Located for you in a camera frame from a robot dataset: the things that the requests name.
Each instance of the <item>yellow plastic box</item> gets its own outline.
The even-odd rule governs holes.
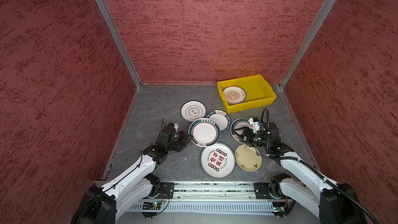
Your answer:
[[[226,102],[222,91],[226,87],[231,86],[240,87],[246,92],[246,99],[244,102],[235,105]],[[217,82],[217,90],[227,113],[266,106],[272,104],[272,102],[276,99],[276,94],[262,75],[252,75]]]

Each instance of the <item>white plate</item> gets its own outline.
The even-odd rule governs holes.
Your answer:
[[[239,104],[245,101],[246,92],[240,87],[227,87],[222,91],[226,102],[230,104]]]
[[[181,108],[181,115],[186,121],[195,121],[205,114],[206,107],[199,101],[186,102]]]
[[[232,150],[222,143],[203,149],[200,161],[203,170],[214,178],[227,177],[235,168],[235,156]]]
[[[261,155],[257,148],[241,144],[235,150],[236,163],[247,172],[255,172],[260,168],[261,162],[263,161],[262,157],[257,156],[256,153]]]
[[[206,114],[205,118],[215,121],[220,128],[221,133],[228,131],[228,129],[231,127],[231,118],[224,111],[213,110]]]
[[[192,136],[191,141],[200,147],[215,144],[221,136],[217,123],[209,118],[200,118],[192,122],[188,134]]]
[[[234,120],[234,122],[232,122],[232,124],[231,124],[231,129],[230,129],[230,130],[231,130],[231,135],[232,135],[232,137],[234,137],[234,139],[235,139],[236,141],[238,141],[239,143],[243,144],[243,142],[241,142],[241,141],[239,140],[238,136],[236,136],[236,135],[232,132],[232,130],[238,129],[238,128],[241,128],[241,127],[249,127],[250,129],[253,129],[253,127],[251,126],[251,124],[250,124],[250,122],[249,122],[249,119],[247,119],[247,118],[238,118],[238,119]],[[236,131],[236,133],[239,134],[239,135],[241,135],[242,132],[243,132],[243,130]]]

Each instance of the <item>wall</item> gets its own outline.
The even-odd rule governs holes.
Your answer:
[[[135,91],[94,0],[0,0],[2,223],[68,223]]]
[[[337,0],[285,92],[321,170],[398,215],[397,0]]]
[[[142,82],[279,83],[324,0],[105,0]]]

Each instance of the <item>gray tabletop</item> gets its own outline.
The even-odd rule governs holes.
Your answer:
[[[270,121],[275,122],[280,131],[282,142],[289,145],[304,160],[314,165],[314,158],[307,143],[297,135],[287,107],[280,97],[276,86],[273,86],[277,98],[267,106]],[[215,109],[225,110],[215,85],[143,85],[138,93],[135,106],[127,123],[126,130],[118,145],[116,155],[107,179],[118,176],[130,167],[140,156],[140,150],[155,143],[160,131],[162,119],[166,124],[172,122],[179,126],[178,131],[188,132],[191,122],[181,116],[181,107],[188,101],[200,101],[206,107],[206,112]],[[231,120],[237,118],[260,117],[264,107],[249,109],[229,114]],[[234,152],[241,145],[227,131],[221,134],[219,142],[229,146]],[[179,153],[170,154],[167,160],[154,172],[162,181],[218,180],[204,172],[200,164],[203,148],[190,142]],[[261,167],[255,172],[246,172],[235,166],[233,172],[223,181],[269,181],[269,177],[278,173],[290,172],[270,159],[263,158]]]

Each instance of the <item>metal corner post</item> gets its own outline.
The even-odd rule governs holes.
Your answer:
[[[134,68],[134,65],[130,59],[129,53],[127,52],[127,49],[123,43],[122,38],[120,37],[120,34],[117,30],[115,22],[113,21],[111,13],[109,12],[109,9],[105,3],[105,0],[95,0],[95,1],[98,5],[99,10],[102,13],[103,18],[105,19],[105,22],[109,28],[109,31],[112,34],[113,39],[115,40],[117,48],[119,49],[119,52],[122,55],[123,60],[126,63],[127,69],[129,70],[131,77],[134,80],[135,85],[139,89],[141,87],[141,81],[138,78],[137,71]]]
[[[312,22],[310,29],[308,30],[306,36],[304,37],[304,40],[302,41],[300,47],[298,48],[292,62],[290,63],[289,67],[287,68],[281,82],[279,83],[279,86],[281,89],[283,89],[286,86],[286,83],[288,82],[289,78],[293,74],[293,71],[297,67],[302,56],[304,55],[305,51],[307,50],[308,46],[310,45],[315,34],[321,27],[321,24],[325,20],[327,14],[329,13],[329,11],[335,1],[336,0],[325,0],[323,2],[318,14],[316,15],[314,21]]]

